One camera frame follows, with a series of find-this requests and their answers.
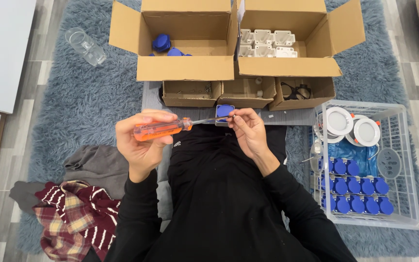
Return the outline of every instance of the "gray fluffy rug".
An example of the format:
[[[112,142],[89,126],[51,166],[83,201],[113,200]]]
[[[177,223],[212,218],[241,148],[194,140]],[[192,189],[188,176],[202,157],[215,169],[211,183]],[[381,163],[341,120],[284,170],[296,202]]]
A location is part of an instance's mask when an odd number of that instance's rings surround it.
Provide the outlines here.
[[[123,3],[139,10],[134,0]],[[332,10],[346,0],[326,0]],[[397,61],[386,31],[381,0],[363,0],[366,42],[336,55],[344,75],[335,78],[337,99],[407,105],[398,77]],[[32,133],[29,181],[58,181],[62,163],[80,145],[114,145],[114,124],[141,108],[143,84],[135,81],[137,57],[108,45],[111,14],[109,0],[71,0],[67,4],[56,42],[54,63]],[[81,27],[99,43],[108,59],[92,67],[66,43],[64,33]],[[289,170],[307,184],[303,175],[305,127],[288,128],[286,137]],[[418,179],[419,169],[415,165]],[[419,230],[338,225],[355,256],[419,256]],[[22,214],[18,248],[40,252],[41,225]]]

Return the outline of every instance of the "wooden floor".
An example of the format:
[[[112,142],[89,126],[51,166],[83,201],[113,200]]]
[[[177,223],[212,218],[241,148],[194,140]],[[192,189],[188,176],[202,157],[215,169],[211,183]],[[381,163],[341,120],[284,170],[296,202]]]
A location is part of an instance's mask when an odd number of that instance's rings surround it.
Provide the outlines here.
[[[419,165],[419,21],[414,0],[382,0],[400,76],[410,98],[410,112]],[[30,130],[40,110],[62,11],[67,0],[38,0],[29,40],[28,56],[14,114],[9,115],[0,150],[0,262],[51,261],[44,253],[24,254],[15,250],[20,211],[9,198],[15,181],[26,180],[30,157]],[[417,258],[382,257],[361,262],[419,262]]]

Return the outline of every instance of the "plastic basket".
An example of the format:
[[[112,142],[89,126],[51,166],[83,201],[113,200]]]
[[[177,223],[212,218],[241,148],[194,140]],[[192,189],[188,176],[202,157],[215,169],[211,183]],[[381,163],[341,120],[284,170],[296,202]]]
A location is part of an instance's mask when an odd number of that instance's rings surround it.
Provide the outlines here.
[[[327,217],[337,224],[363,225],[372,227],[388,227],[399,229],[419,229],[419,205],[416,194],[415,176],[413,174],[413,163],[411,159],[410,139],[408,134],[408,124],[406,108],[400,104],[381,104],[369,102],[354,102],[330,100],[315,108],[316,122],[323,122],[323,136],[327,137],[327,122],[325,114],[326,109],[330,107],[342,107],[350,113],[360,114],[380,122],[381,138],[379,141],[380,149],[392,148],[399,154],[401,160],[401,171],[395,179],[386,179],[389,185],[387,197],[394,206],[394,213],[385,214],[363,214],[363,213],[336,213],[329,208],[322,209]],[[313,127],[309,128],[309,145],[321,140],[318,139]],[[322,142],[324,159],[328,159],[327,141]],[[324,161],[324,170],[329,170],[328,161]],[[313,198],[321,205],[321,196],[326,194],[326,206],[330,206],[330,186],[325,183],[325,191],[317,188],[317,183],[311,183],[311,193]]]

